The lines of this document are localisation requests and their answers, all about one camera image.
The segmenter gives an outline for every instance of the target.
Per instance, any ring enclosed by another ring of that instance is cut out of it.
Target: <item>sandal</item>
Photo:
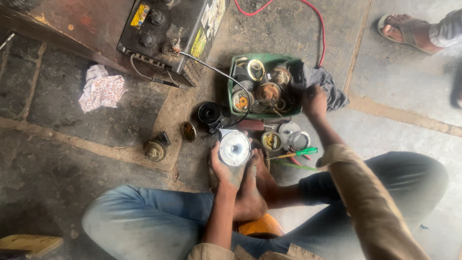
[[[423,51],[425,53],[428,53],[428,54],[435,54],[436,53],[436,52],[432,52],[432,51],[429,51],[429,50],[426,50],[426,49],[423,49],[423,48],[417,46],[417,43],[416,43],[415,37],[414,37],[414,31],[412,30],[412,27],[414,26],[414,24],[428,23],[428,22],[426,22],[424,20],[417,19],[417,18],[411,18],[408,21],[403,22],[401,24],[391,25],[394,28],[398,28],[398,29],[401,30],[401,34],[403,35],[404,42],[400,42],[400,41],[397,41],[397,40],[393,39],[390,36],[385,35],[383,33],[383,31],[382,31],[382,29],[385,27],[385,25],[387,25],[386,20],[390,15],[391,14],[386,14],[386,15],[382,16],[382,18],[380,18],[380,20],[379,20],[379,22],[377,24],[377,30],[380,33],[380,35],[382,35],[383,37],[387,38],[388,40],[394,41],[396,43],[409,44],[409,45],[417,48],[418,50],[421,50],[421,51]]]

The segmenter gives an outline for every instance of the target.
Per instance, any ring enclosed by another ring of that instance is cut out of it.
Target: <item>black cable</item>
[[[233,79],[233,77],[230,77],[228,74],[221,72],[221,71],[218,70],[217,68],[214,68],[214,67],[208,65],[207,63],[205,63],[205,62],[199,60],[198,58],[196,58],[196,57],[194,57],[194,56],[192,56],[192,55],[190,55],[190,54],[188,54],[188,53],[186,53],[186,52],[180,51],[180,54],[181,54],[181,55],[184,55],[184,56],[186,56],[186,57],[188,57],[188,58],[190,58],[190,59],[193,59],[193,60],[197,61],[198,63],[200,63],[200,64],[206,66],[207,68],[209,68],[209,69],[211,69],[211,70],[214,70],[214,71],[216,71],[216,72],[222,74],[222,75],[225,76],[226,78],[228,78],[228,79],[234,81],[236,84],[238,84],[238,85],[241,87],[241,89],[243,89],[243,90],[247,93],[247,98],[248,98],[249,102],[248,102],[248,106],[247,106],[247,112],[245,113],[245,115],[244,115],[239,121],[236,121],[236,122],[234,122],[234,123],[232,123],[232,124],[229,124],[229,125],[227,125],[227,126],[225,126],[225,127],[223,127],[223,128],[232,127],[232,126],[234,126],[234,125],[236,125],[236,124],[242,122],[242,121],[249,115],[249,112],[250,112],[250,92],[249,92],[247,89],[245,89],[245,88],[241,85],[241,83],[239,83],[237,80]]]

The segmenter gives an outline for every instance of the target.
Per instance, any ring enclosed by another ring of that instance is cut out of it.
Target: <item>car battery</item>
[[[136,0],[117,49],[169,85],[196,87],[201,65],[170,49],[179,43],[182,51],[207,60],[228,6],[229,0]]]

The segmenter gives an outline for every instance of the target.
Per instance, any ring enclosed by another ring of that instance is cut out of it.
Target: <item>rag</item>
[[[84,113],[92,111],[102,105],[117,107],[116,103],[127,89],[121,75],[109,76],[104,65],[93,65],[87,70],[84,92],[79,99],[79,104]]]
[[[293,66],[291,74],[291,86],[295,91],[303,92],[314,84],[322,87],[327,96],[327,112],[338,110],[350,103],[347,95],[335,87],[334,79],[324,67],[309,68],[301,63]]]

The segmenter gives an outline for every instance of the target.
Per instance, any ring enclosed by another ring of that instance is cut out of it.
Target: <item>gray cloth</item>
[[[316,69],[303,64],[303,70],[299,66],[291,74],[291,86],[296,91],[305,91],[314,84],[319,84],[324,89],[327,95],[327,112],[338,110],[350,103],[347,95],[335,87],[334,79],[322,66]]]
[[[462,9],[455,10],[439,23],[430,26],[428,32],[433,45],[446,48],[462,41]]]

